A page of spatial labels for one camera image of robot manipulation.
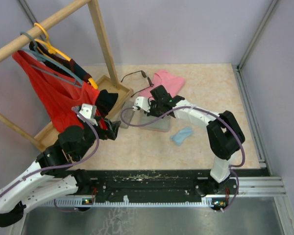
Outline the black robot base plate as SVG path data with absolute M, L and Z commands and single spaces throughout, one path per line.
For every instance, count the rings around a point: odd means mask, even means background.
M 226 206 L 237 195 L 236 175 L 218 184 L 208 170 L 89 170 L 85 193 L 61 196 L 58 207 L 86 211 L 91 207 Z

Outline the grey glasses case green lining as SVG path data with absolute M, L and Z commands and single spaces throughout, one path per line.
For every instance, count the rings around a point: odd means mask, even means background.
M 133 105 L 134 105 L 134 102 L 128 100 L 128 101 L 126 101 L 126 102 L 124 103 L 124 105 L 122 106 L 121 110 L 124 110 L 124 109 L 126 109 L 126 108 L 132 108 Z M 123 113 L 122 116 L 123 116 L 123 119 L 124 119 L 126 122 L 130 123 L 130 122 L 132 121 L 133 116 L 134 116 L 134 110 L 133 110 L 133 109 L 126 110 L 126 111 Z M 121 124 L 120 124 L 120 128 L 122 128 L 122 129 L 127 129 L 127 128 L 129 127 L 127 124 L 125 124 L 125 123 L 122 121 L 121 116 L 118 116 L 118 120 L 121 122 Z

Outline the small light blue cloth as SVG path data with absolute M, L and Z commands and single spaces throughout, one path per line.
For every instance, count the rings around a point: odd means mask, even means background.
M 170 137 L 175 145 L 181 146 L 183 141 L 194 133 L 191 127 L 185 127 Z

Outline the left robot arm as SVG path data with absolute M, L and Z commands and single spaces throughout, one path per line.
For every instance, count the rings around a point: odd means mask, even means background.
M 120 121 L 105 118 L 106 128 L 81 122 L 71 125 L 58 135 L 57 141 L 40 153 L 36 160 L 15 180 L 0 189 L 0 227 L 8 227 L 34 208 L 69 194 L 87 194 L 92 182 L 84 169 L 48 186 L 42 184 L 60 177 L 74 163 L 83 160 L 86 152 L 99 140 L 115 140 Z

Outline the pink glasses case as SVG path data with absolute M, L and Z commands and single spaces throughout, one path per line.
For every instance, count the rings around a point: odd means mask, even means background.
M 148 122 L 151 122 L 153 120 L 157 119 L 157 117 L 153 116 L 147 116 L 145 114 L 142 114 L 140 116 L 138 124 L 146 124 Z M 141 126 L 142 129 L 152 130 L 152 131 L 161 131 L 161 132 L 168 132 L 171 126 L 171 118 L 169 116 L 166 116 L 164 118 L 161 118 L 157 120 L 156 122 L 153 122 L 146 126 Z

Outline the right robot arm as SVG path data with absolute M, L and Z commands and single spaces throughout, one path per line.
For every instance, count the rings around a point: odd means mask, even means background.
M 212 179 L 209 181 L 209 188 L 216 194 L 226 189 L 225 180 L 230 175 L 232 156 L 240 150 L 241 164 L 245 162 L 243 149 L 245 136 L 232 112 L 226 110 L 222 113 L 213 113 L 205 110 L 182 96 L 172 97 L 162 85 L 151 90 L 151 98 L 143 98 L 136 103 L 140 104 L 148 115 L 154 117 L 170 115 L 206 129 L 210 148 L 215 155 L 210 171 Z

